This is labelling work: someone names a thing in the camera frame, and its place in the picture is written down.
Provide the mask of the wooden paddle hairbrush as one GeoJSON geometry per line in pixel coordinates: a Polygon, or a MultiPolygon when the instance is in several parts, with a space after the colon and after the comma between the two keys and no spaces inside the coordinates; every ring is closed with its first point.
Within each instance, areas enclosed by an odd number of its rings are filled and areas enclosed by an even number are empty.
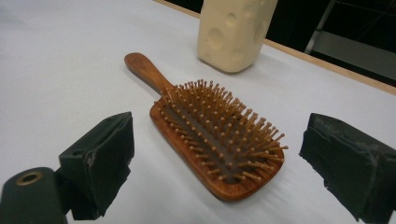
{"type": "Polygon", "coordinates": [[[173,85],[138,52],[124,61],[161,95],[149,111],[152,121],[214,196],[246,199],[279,172],[284,134],[231,92],[203,79],[173,85]]]}

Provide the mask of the white table mat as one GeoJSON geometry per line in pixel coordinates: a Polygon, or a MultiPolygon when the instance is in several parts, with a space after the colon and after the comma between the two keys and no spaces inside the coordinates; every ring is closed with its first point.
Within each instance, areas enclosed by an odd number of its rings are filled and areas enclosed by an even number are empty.
{"type": "Polygon", "coordinates": [[[57,168],[99,121],[134,118],[131,173],[106,214],[71,224],[359,224],[299,154],[311,114],[396,148],[396,95],[266,43],[234,75],[202,63],[196,18],[152,0],[0,0],[0,191],[15,174],[57,168]],[[282,133],[285,162],[237,203],[215,198],[152,123],[157,93],[125,66],[145,54],[173,83],[219,83],[282,133]]]}

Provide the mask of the grey metal stand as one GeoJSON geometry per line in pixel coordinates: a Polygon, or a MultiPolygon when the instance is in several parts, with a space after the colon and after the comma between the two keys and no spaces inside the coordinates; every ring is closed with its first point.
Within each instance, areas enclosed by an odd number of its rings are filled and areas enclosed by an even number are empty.
{"type": "Polygon", "coordinates": [[[305,52],[396,85],[396,0],[325,0],[305,52]]]}

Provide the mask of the cream dimpled holder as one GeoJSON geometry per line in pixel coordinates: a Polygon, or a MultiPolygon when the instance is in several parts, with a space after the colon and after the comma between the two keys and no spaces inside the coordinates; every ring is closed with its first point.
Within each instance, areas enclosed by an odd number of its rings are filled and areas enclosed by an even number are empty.
{"type": "Polygon", "coordinates": [[[204,0],[197,53],[226,73],[240,72],[257,60],[278,0],[204,0]]]}

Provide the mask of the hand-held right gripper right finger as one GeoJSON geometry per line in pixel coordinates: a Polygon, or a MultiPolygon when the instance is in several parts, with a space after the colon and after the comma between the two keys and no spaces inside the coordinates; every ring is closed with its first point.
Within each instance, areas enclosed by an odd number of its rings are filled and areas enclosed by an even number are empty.
{"type": "Polygon", "coordinates": [[[354,218],[389,223],[396,211],[396,149],[340,119],[313,113],[300,156],[354,218]]]}

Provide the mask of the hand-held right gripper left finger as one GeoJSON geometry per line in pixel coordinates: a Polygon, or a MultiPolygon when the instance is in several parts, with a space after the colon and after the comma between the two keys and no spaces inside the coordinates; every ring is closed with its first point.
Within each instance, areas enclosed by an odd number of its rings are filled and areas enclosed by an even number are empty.
{"type": "Polygon", "coordinates": [[[117,197],[134,157],[130,112],[108,117],[59,155],[56,171],[65,212],[76,220],[102,217],[117,197]]]}

